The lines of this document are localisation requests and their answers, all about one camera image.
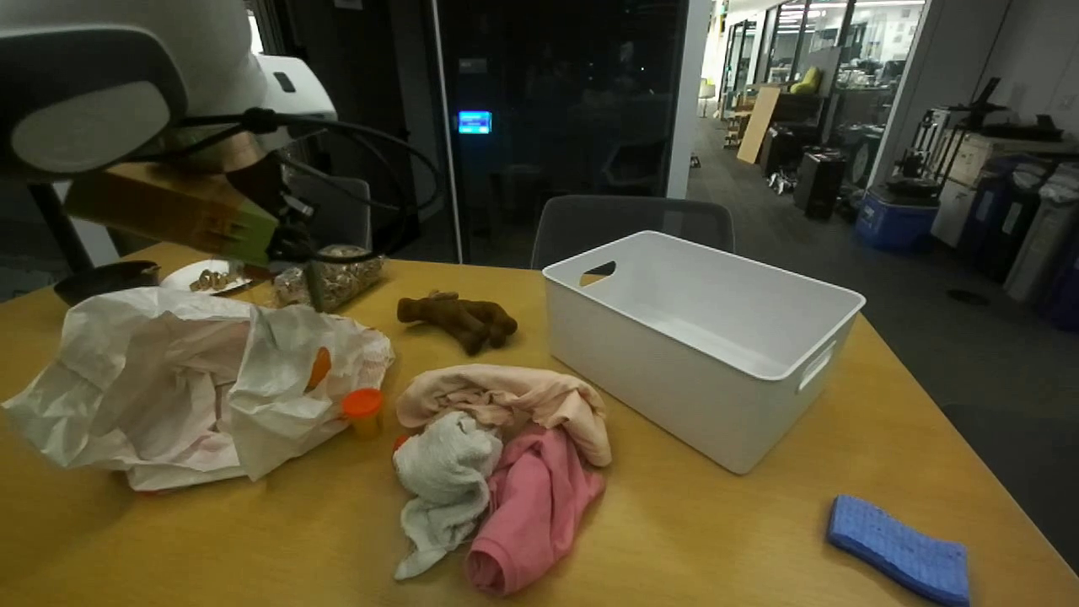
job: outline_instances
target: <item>blue cleaning sponge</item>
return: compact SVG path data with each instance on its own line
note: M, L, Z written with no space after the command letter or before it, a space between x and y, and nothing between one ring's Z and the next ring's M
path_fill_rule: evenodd
M968 549L924 538L872 503L836 497L830 542L872 562L914 593L944 605L970 605Z

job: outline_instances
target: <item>white plastic bag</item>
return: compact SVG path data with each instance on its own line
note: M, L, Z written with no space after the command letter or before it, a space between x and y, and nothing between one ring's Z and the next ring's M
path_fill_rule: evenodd
M326 373L309 385L317 357ZM309 306L121 291L69 309L57 357L3 409L65 468L133 489L261 479L344 428L336 397L382 388L386 334Z

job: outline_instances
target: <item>brown stuffed animal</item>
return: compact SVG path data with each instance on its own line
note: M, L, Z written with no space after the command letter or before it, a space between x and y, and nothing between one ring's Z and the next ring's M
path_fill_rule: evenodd
M451 334L464 354L480 354L485 345L501 346L515 334L515 321L494 299L460 299L460 294L432 294L423 299L399 299L400 323L434 323Z

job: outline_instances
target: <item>pink cloth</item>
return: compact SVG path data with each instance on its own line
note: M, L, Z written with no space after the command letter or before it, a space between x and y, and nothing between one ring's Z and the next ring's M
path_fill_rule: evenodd
M552 570L576 541L604 476L588 468L568 432L526 432L494 476L490 515L469 549L469 577L485 593L515 593Z
M529 426L563 426L589 467L610 467L604 397L572 373L501 363L455 363L419 373L400 402L400 428L426 428L441 411L469 411L509 441Z

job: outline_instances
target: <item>wooden table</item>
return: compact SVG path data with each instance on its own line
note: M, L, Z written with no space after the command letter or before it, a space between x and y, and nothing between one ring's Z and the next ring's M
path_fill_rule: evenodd
M162 271L195 260L160 248ZM547 354L544 280L526 271L388 263L349 306L399 346L388 395L411 373L464 361L434 332L405 332L399 297L460 291L505 305L522 334L476 361L559 368ZM0 397L55 354L65 305L29 294L0 306ZM610 397L616 467L579 542L519 605L922 605L833 549L833 497L864 497L903 524L970 549L976 605L1079 605L1079 579L979 461L868 321L825 395L745 479L727 476ZM391 436L340 436L266 481L134 497L110 471L65 471L0 426L0 605L496 605L455 554L395 584Z

